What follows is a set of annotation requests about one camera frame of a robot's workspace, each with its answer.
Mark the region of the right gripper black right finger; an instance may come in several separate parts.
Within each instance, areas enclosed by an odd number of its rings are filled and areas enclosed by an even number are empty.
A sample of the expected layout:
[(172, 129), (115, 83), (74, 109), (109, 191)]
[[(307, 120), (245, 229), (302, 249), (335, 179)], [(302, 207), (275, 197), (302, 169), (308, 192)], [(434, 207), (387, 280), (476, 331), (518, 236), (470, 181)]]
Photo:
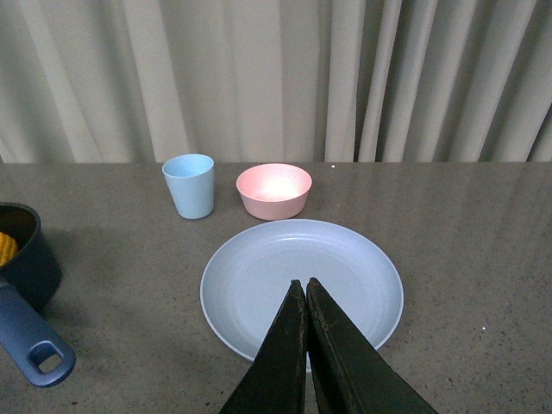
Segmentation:
[(320, 413), (434, 413), (379, 355), (318, 279), (306, 288), (308, 352)]

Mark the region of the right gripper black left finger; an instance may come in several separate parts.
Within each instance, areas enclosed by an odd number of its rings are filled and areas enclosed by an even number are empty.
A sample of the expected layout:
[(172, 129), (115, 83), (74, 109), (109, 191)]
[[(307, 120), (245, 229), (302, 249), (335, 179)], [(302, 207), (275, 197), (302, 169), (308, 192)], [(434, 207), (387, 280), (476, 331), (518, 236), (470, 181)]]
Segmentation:
[(307, 303), (293, 280), (260, 350), (222, 413), (303, 413), (307, 356)]

